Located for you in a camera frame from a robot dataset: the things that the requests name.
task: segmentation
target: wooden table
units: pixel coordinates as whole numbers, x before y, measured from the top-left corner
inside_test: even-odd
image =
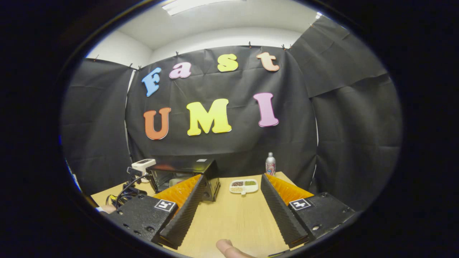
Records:
[[[276,172],[276,177],[293,184],[282,172]],[[224,258],[215,247],[220,239],[230,239],[235,247],[255,257],[267,257],[289,249],[261,189],[245,196],[229,191],[231,181],[237,179],[255,179],[261,186],[261,175],[220,178],[216,202],[200,202],[182,245],[178,250],[165,248],[200,258]],[[155,195],[149,183],[135,187],[149,196]],[[117,196],[121,190],[122,184],[93,194],[92,198],[99,206],[105,205],[109,194]]]

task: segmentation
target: blue letter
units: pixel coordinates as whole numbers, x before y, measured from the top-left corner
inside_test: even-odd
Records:
[[[149,73],[145,78],[142,79],[142,82],[145,83],[146,87],[146,96],[149,97],[151,94],[155,93],[158,90],[159,85],[155,83],[159,83],[159,75],[158,73],[161,71],[161,68],[157,67],[153,72]]]

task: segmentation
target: white plate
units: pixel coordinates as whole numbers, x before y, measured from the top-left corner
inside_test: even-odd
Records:
[[[254,185],[245,185],[247,181],[253,181],[255,182]],[[241,186],[233,186],[234,182],[242,182],[243,185]],[[235,188],[240,187],[242,188],[242,191],[234,191]],[[258,190],[258,182],[255,179],[241,179],[241,180],[234,180],[229,184],[229,191],[232,193],[240,193],[242,195],[246,193],[253,193]]]

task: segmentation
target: white device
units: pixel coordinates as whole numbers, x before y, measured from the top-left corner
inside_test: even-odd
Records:
[[[156,164],[156,160],[154,158],[148,158],[148,159],[143,159],[141,161],[137,161],[135,163],[132,163],[132,168],[137,169],[139,171],[142,171],[142,175],[146,175],[146,168],[151,167]],[[148,179],[142,178],[142,182],[148,183]]]

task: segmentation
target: white wall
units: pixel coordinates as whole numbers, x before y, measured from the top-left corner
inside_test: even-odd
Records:
[[[143,43],[129,37],[128,35],[113,31],[105,37],[93,50],[86,56],[132,67],[146,66],[150,64],[149,59],[152,50]]]
[[[301,33],[276,29],[276,28],[229,28],[204,32],[188,38],[180,39],[162,46],[153,51],[149,64],[171,57],[178,51],[179,54],[201,50],[205,48],[232,46],[232,45],[252,45],[290,47]]]

